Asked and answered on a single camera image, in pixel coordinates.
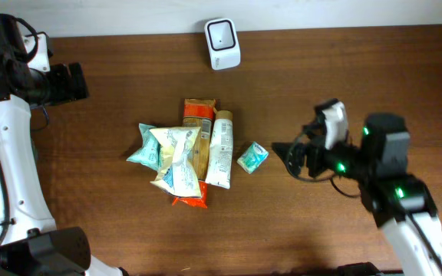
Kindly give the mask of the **small teal tissue pack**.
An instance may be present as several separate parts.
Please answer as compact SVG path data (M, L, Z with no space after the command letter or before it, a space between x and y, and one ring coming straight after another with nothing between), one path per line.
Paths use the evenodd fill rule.
M251 174L257 170L260 165L266 160L269 152L253 142L248 149L237 159L237 163L248 173Z

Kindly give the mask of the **white tube with tan cap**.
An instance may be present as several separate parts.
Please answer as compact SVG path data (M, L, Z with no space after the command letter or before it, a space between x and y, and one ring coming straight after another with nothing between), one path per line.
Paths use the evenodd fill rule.
M220 188L230 188L233 160L233 113L220 110L216 113L209 145L209 165L205 182Z

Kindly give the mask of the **teal crinkled wipes packet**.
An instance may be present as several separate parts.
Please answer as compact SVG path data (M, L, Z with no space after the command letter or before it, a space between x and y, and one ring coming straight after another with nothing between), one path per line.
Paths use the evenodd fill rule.
M151 133L155 126L140 123L139 130L143 140L142 147L127 158L130 163L139 163L152 170L160 168L160 144Z

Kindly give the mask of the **orange and tan snack package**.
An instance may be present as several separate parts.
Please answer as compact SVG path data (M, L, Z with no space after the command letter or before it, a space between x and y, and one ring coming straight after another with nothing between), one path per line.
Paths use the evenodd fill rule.
M199 180L201 191L200 198L175 198L172 205L183 202L192 207L207 208L206 194L207 184L205 183L209 162L209 145L211 131L215 119L216 100L208 99L185 99L183 109L183 126L200 127L195 145L189 156L189 161Z

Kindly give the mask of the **cream and blue chip bag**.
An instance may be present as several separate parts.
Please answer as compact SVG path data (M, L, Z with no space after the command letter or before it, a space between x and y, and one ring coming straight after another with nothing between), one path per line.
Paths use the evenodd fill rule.
M189 156L200 132L198 126L153 128L160 144L160 168L150 183L179 198L200 198L199 180Z

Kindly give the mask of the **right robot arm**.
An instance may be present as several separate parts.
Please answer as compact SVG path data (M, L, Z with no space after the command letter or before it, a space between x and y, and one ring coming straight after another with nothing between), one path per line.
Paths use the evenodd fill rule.
M320 113L290 143L272 149L288 173L320 182L327 170L358 183L359 198L393 248L405 275L442 275L442 226L426 184L407 171L410 134L405 120L392 113L372 113L360 146L348 140L345 115Z

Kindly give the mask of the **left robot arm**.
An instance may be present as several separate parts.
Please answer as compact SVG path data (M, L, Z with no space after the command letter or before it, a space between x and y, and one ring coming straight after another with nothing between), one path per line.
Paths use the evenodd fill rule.
M122 275L91 254L78 227L59 229L36 167L31 112L83 100L89 93L78 63L50 64L44 32L0 13L0 275Z

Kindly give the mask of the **white barcode scanner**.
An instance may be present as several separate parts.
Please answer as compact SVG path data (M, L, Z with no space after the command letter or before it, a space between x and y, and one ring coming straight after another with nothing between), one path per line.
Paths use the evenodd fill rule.
M211 68L221 71L241 63L241 51L236 26L231 19L217 18L204 25Z

